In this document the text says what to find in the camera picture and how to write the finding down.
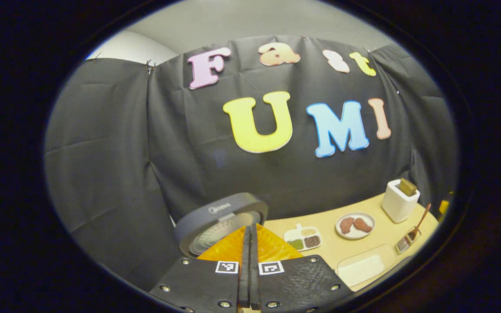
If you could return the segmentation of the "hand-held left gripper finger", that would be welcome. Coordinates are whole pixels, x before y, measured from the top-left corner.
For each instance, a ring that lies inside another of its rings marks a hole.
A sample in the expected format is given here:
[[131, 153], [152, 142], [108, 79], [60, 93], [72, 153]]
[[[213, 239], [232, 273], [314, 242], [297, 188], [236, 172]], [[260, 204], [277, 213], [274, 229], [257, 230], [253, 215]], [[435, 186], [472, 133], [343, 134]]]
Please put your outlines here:
[[253, 309], [263, 313], [328, 313], [352, 295], [318, 254], [303, 256], [260, 224], [250, 229]]
[[249, 304], [250, 226], [242, 244], [240, 261], [179, 258], [150, 294], [181, 313], [236, 313]]

